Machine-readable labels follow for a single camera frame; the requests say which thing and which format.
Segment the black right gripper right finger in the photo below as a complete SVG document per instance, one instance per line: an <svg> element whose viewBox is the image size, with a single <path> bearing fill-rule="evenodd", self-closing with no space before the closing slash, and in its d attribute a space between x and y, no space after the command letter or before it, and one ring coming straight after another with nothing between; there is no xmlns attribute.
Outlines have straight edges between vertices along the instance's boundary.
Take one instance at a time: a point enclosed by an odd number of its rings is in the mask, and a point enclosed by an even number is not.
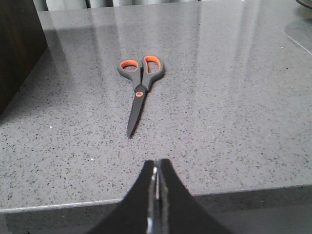
<svg viewBox="0 0 312 234"><path fill-rule="evenodd" d="M160 228L164 234L230 234L191 196L169 159L158 163Z"/></svg>

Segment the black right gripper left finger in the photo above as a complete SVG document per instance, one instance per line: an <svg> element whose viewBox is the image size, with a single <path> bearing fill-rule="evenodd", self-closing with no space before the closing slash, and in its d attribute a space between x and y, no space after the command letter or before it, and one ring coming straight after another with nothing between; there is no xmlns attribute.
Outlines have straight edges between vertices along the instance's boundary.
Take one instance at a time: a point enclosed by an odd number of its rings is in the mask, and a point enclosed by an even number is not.
<svg viewBox="0 0 312 234"><path fill-rule="evenodd" d="M156 163L144 162L130 191L90 234L153 234L155 232Z"/></svg>

